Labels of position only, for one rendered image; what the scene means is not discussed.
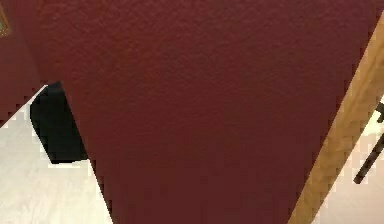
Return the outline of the black box-shaped furniture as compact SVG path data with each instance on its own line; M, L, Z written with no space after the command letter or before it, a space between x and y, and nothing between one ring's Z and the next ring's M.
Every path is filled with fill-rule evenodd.
M30 120L52 164L88 159L60 82L47 85L37 94L30 105Z

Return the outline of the framed wall picture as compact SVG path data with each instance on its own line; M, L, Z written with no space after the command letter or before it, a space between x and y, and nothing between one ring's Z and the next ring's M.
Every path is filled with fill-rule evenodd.
M9 36L11 33L11 28L5 14L5 11L0 4L0 38Z

